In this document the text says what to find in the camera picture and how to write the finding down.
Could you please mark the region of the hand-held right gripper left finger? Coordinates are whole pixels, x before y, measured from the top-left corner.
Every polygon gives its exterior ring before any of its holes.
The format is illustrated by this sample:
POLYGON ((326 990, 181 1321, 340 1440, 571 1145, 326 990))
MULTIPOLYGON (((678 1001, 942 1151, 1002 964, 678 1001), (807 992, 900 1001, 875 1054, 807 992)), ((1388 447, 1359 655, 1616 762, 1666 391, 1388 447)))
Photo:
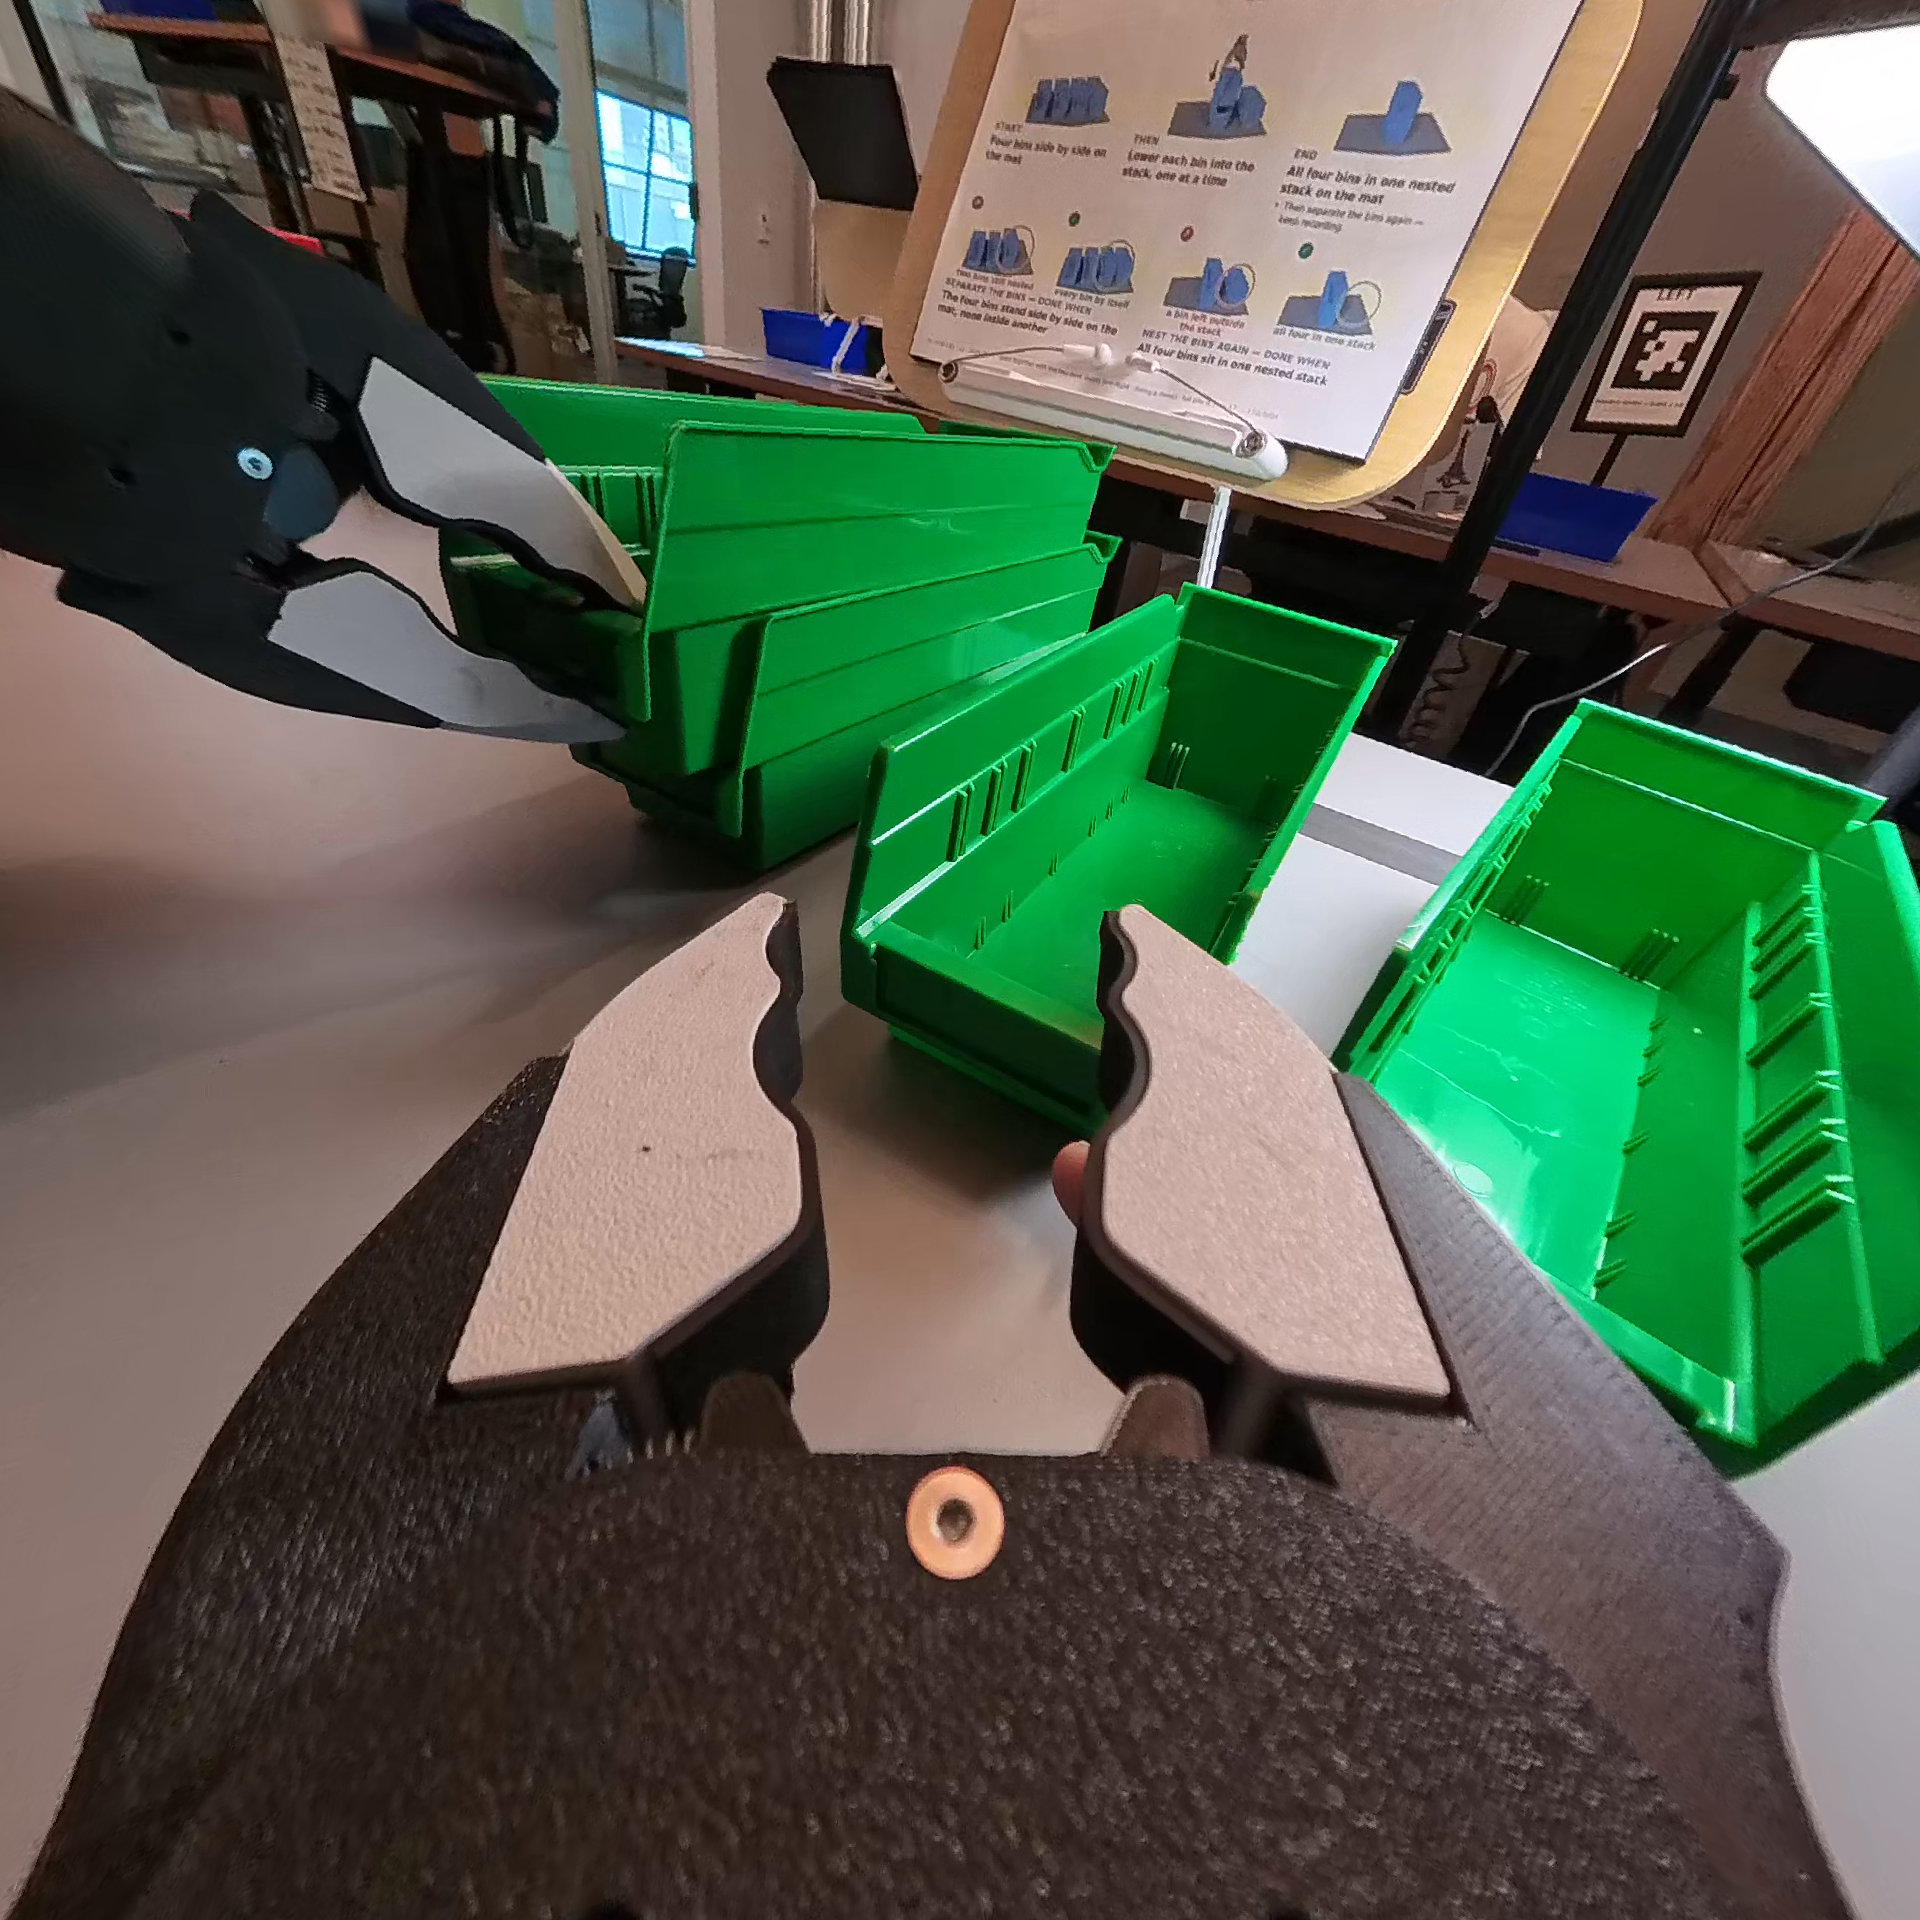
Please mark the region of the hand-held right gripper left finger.
POLYGON ((831 1238, 795 1096, 799 912, 757 890, 571 1044, 443 1393, 598 1382, 628 1450, 799 1450, 831 1238))

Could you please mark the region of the blue storage box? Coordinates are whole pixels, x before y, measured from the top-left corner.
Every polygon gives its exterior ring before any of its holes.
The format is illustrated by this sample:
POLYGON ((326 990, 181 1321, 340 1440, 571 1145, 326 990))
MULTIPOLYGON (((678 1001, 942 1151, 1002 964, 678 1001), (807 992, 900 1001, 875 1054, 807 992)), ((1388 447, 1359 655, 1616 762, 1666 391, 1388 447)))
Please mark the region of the blue storage box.
POLYGON ((838 369, 838 375, 884 369, 875 321, 843 321, 843 312, 813 312, 813 305, 763 305, 763 346, 775 366, 838 369))
POLYGON ((1532 554, 1616 559, 1655 505, 1662 500, 1642 489, 1523 470, 1493 542, 1532 554))

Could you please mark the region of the black-white marker sign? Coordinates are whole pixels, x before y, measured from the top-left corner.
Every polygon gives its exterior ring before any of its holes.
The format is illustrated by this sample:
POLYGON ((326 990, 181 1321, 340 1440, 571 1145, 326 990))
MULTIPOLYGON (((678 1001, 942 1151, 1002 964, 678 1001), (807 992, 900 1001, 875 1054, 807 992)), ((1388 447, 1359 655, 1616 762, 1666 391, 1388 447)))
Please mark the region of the black-white marker sign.
POLYGON ((1762 274, 1629 274, 1567 413, 1600 438, 1684 438, 1762 274))

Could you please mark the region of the instruction sheet on board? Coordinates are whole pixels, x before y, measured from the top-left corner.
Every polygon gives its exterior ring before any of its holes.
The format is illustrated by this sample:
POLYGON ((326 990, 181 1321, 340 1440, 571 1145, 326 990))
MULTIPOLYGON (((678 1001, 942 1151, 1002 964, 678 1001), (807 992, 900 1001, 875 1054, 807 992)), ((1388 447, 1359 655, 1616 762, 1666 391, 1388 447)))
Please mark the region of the instruction sheet on board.
MULTIPOLYGON (((927 150, 927 186, 917 186, 917 204, 910 204, 910 236, 908 236, 908 250, 900 250, 893 302, 884 302, 884 358, 893 358, 900 391, 910 406, 933 406, 946 416, 980 416, 980 424, 1024 424, 1024 416, 951 406, 946 383, 942 383, 942 366, 927 366, 910 346, 910 335, 917 335, 917 312, 927 312, 927 279, 933 279, 933 250, 942 250, 946 212, 951 212, 970 142, 972 142, 980 110, 987 110, 987 80, 991 80, 1011 16, 1013 8, 972 8, 970 16, 951 80, 946 80, 946 105, 942 105, 942 130, 933 130, 933 150, 927 150)), ((1266 490, 1266 500, 1298 500, 1298 505, 1359 505, 1373 490, 1395 490, 1429 462, 1429 447, 1451 416, 1451 397, 1483 369, 1493 312, 1503 312, 1510 289, 1523 279, 1523 257, 1532 257, 1532 249, 1533 249, 1590 124, 1600 124, 1604 93, 1627 65, 1629 33, 1642 33, 1642 8, 1578 8, 1567 44, 1551 58, 1551 80, 1546 80, 1546 93, 1533 93, 1533 110, 1514 136, 1514 160, 1510 160, 1463 270, 1451 270, 1444 302, 1415 346, 1403 391, 1395 397, 1388 429, 1366 462, 1333 462, 1333 455, 1292 447, 1279 480, 1232 480, 1232 470, 1152 462, 1152 455, 1132 455, 1132 447, 1120 447, 1120 455, 1144 462, 1144 464, 1164 464, 1164 470, 1191 470, 1210 489, 1266 490)))

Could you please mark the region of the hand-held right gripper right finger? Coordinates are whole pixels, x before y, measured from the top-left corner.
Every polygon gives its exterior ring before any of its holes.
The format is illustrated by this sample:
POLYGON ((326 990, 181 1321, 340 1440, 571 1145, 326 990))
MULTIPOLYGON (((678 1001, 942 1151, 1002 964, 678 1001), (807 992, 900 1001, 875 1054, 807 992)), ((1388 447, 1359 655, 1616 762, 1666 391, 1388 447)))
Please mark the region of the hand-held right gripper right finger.
POLYGON ((1100 928, 1100 1012, 1082 1359, 1123 1398, 1188 1398, 1232 1463, 1292 1463, 1309 1402, 1444 1415, 1451 1370, 1333 1054, 1144 903, 1100 928))

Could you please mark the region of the black metal post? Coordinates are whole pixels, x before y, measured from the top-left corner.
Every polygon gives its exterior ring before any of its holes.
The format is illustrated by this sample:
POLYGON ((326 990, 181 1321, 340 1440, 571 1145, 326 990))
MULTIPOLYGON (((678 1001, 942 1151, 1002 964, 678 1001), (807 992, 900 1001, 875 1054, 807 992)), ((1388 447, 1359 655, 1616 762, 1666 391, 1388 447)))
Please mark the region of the black metal post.
POLYGON ((1432 594, 1415 620, 1415 629, 1397 636, 1397 654, 1395 654, 1395 666, 1388 666, 1388 680, 1379 680, 1379 692, 1359 718, 1373 743, 1397 743, 1403 711, 1421 708, 1421 688, 1429 688, 1451 620, 1467 612, 1467 591, 1472 591, 1472 577, 1483 577, 1483 559, 1485 559, 1485 548, 1493 548, 1493 534, 1503 534, 1503 522, 1523 490, 1523 470, 1533 464, 1533 455, 1546 455, 1600 329, 1608 321, 1608 302, 1629 279, 1629 257, 1642 257, 1642 249, 1646 249, 1702 124, 1704 124, 1712 93, 1734 65, 1747 16, 1755 16, 1755 0, 1704 0, 1702 8, 1695 33, 1684 33, 1684 46, 1678 46, 1678 58, 1662 87, 1662 110, 1655 110, 1600 236, 1590 236, 1590 250, 1567 274, 1567 292, 1563 292, 1563 305, 1551 321, 1551 340, 1546 340, 1546 358, 1533 358, 1533 369, 1514 397, 1514 416, 1483 464, 1483 489, 1463 512, 1463 534, 1451 534, 1440 577, 1432 577, 1432 594))

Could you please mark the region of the cardboard box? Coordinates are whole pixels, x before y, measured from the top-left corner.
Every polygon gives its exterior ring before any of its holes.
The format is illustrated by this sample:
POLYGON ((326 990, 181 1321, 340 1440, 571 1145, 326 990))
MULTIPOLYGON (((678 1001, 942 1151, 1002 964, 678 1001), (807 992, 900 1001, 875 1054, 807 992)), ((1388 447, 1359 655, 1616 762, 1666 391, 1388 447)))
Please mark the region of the cardboard box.
POLYGON ((910 204, 813 199, 807 204, 813 305, 838 321, 884 321, 908 236, 910 236, 910 204))

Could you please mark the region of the black panel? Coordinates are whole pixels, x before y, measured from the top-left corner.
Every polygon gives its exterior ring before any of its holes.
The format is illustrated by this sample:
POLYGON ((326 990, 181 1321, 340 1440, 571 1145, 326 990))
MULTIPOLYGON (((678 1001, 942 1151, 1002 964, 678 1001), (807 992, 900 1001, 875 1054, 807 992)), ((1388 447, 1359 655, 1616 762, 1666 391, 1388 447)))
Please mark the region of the black panel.
POLYGON ((799 150, 820 204, 917 204, 917 161, 908 136, 893 58, 766 58, 766 93, 799 150))

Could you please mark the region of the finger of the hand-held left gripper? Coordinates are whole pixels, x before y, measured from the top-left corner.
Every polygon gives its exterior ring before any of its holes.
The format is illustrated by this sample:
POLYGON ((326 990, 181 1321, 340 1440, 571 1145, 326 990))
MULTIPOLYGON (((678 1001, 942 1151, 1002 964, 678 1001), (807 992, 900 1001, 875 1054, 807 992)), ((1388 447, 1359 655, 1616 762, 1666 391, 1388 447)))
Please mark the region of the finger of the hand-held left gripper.
POLYGON ((590 750, 623 734, 608 711, 533 688, 511 655, 469 654, 388 577, 306 577, 284 594, 268 646, 349 688, 372 688, 443 734, 500 734, 551 750, 590 750))
POLYGON ((603 512, 428 321, 381 292, 340 292, 304 312, 304 340, 340 397, 340 500, 320 534, 304 534, 304 554, 372 559, 428 612, 454 612, 438 542, 477 534, 598 612, 643 601, 643 568, 603 512))

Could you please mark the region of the printed instruction sheet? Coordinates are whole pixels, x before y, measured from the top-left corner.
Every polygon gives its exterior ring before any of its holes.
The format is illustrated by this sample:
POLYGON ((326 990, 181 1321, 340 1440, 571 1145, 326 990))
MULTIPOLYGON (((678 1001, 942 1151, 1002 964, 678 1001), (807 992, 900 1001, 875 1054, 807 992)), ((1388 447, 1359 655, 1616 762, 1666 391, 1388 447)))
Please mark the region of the printed instruction sheet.
POLYGON ((1366 462, 1567 44, 1567 0, 1011 16, 910 346, 1152 358, 1366 462))

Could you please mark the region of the white page holder bar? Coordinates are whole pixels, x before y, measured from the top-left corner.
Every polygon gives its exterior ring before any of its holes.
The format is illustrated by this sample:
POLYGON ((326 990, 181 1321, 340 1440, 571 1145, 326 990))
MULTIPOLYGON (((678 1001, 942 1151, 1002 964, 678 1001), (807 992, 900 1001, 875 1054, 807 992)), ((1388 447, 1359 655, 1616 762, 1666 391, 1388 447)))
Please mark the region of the white page holder bar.
POLYGON ((1100 366, 1100 346, 1060 346, 1056 366, 1036 358, 951 358, 942 383, 970 413, 1056 424, 1071 438, 1132 447, 1152 462, 1232 470, 1232 480, 1279 480, 1292 447, 1243 416, 1232 406, 1191 391, 1152 358, 1100 366))

